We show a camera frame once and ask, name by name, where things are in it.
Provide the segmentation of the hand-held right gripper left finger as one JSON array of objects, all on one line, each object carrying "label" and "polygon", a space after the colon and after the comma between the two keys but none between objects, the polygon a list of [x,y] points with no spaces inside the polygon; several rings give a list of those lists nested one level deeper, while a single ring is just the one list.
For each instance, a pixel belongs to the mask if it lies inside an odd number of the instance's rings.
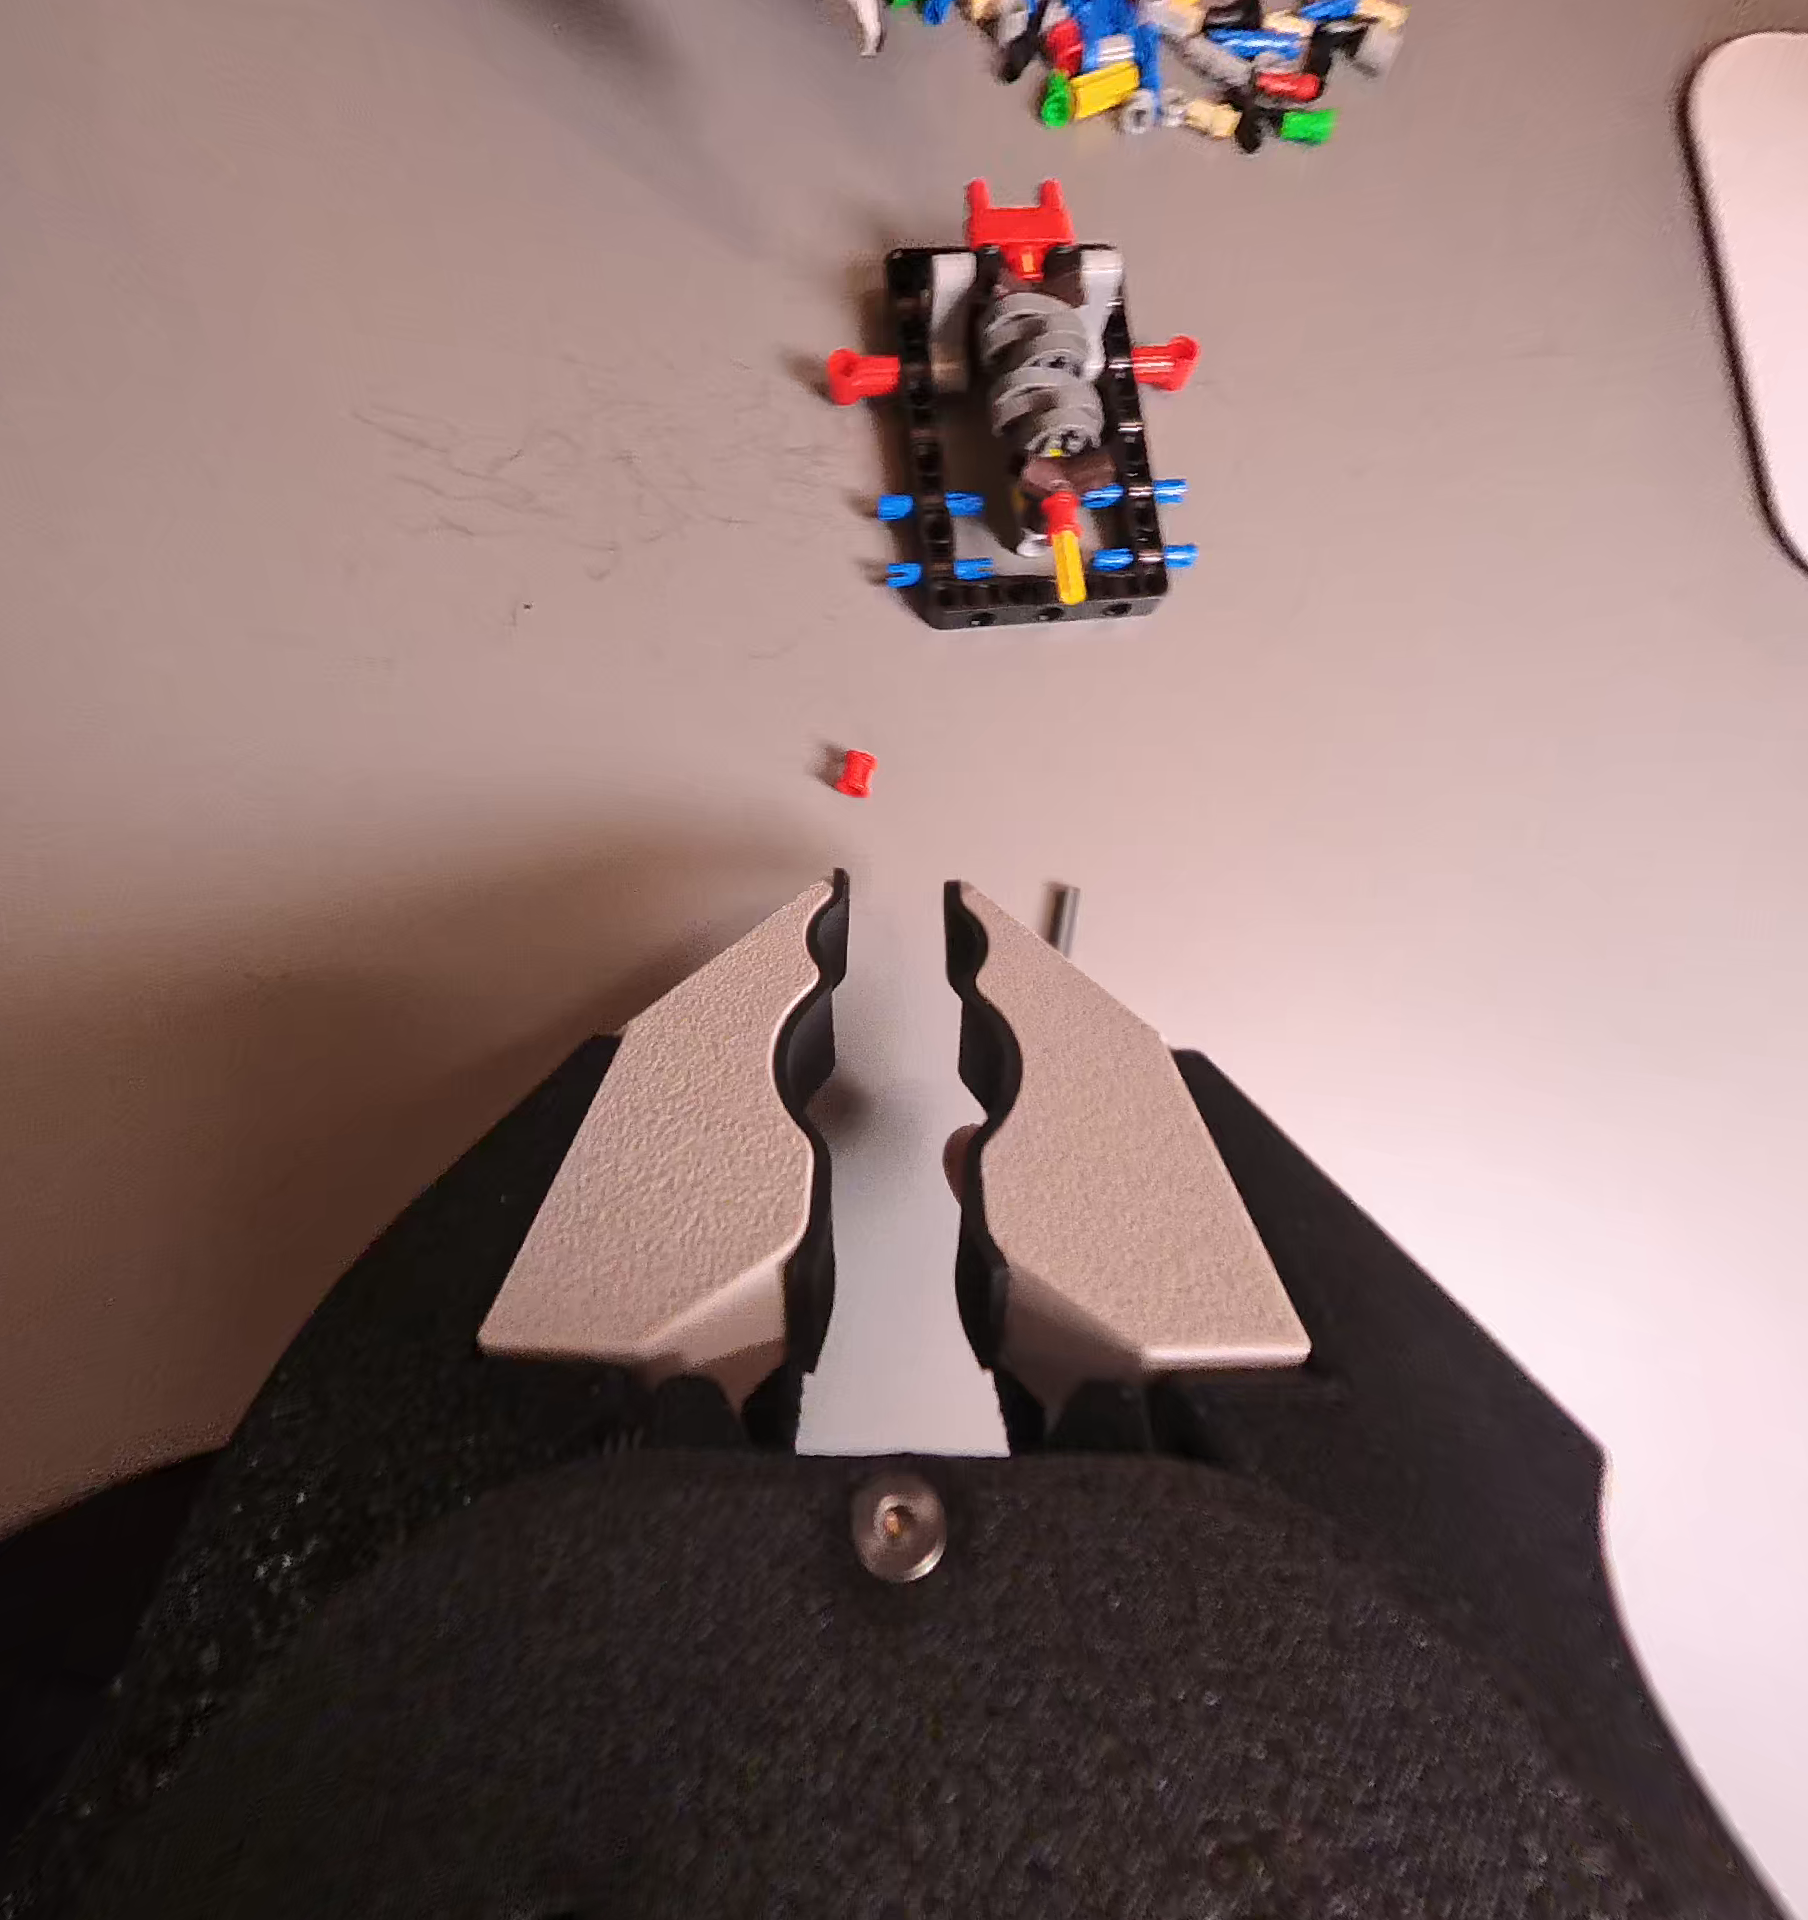
[{"label": "hand-held right gripper left finger", "polygon": [[498,1361],[712,1387],[796,1444],[837,1305],[832,1169],[809,1105],[837,1068],[845,871],[626,1024],[477,1330]]}]

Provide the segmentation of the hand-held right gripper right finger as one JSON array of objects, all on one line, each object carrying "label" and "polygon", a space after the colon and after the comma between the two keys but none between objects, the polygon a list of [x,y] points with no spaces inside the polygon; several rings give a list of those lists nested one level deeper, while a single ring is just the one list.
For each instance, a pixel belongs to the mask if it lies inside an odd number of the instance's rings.
[{"label": "hand-held right gripper right finger", "polygon": [[1182,1376],[1288,1376],[1311,1334],[1158,1027],[973,881],[944,889],[978,1107],[955,1292],[1009,1444]]}]

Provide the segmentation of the black lego frame assembly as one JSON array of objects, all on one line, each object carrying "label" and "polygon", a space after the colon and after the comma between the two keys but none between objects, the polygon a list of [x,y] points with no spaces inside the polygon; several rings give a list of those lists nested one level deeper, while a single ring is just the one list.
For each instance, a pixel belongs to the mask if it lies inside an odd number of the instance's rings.
[{"label": "black lego frame assembly", "polygon": [[[1185,479],[1158,472],[1142,400],[1181,393],[1193,336],[1139,342],[1127,264],[1085,244],[1058,179],[1006,203],[970,179],[964,235],[883,260],[883,348],[832,351],[837,407],[890,407],[902,484],[873,501],[902,553],[890,595],[941,634],[1158,612],[1201,547],[1165,531]],[[1081,498],[1085,605],[1057,602],[1041,501]]]}]

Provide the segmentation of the pile of small lego pieces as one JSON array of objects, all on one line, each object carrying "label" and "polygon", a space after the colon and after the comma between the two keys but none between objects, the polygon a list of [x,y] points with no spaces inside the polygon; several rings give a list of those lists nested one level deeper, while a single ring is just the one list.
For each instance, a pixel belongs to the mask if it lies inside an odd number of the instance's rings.
[{"label": "pile of small lego pieces", "polygon": [[1331,83],[1386,77],[1409,23],[1405,2],[857,2],[867,54],[905,11],[980,31],[1046,130],[1182,130],[1245,153],[1327,144]]}]

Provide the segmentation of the white book stand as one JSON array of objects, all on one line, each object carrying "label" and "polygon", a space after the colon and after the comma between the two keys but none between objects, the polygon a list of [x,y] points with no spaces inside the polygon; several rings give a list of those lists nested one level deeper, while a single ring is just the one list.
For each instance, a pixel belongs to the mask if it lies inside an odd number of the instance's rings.
[{"label": "white book stand", "polygon": [[1808,31],[1712,50],[1683,130],[1758,495],[1808,573]]}]

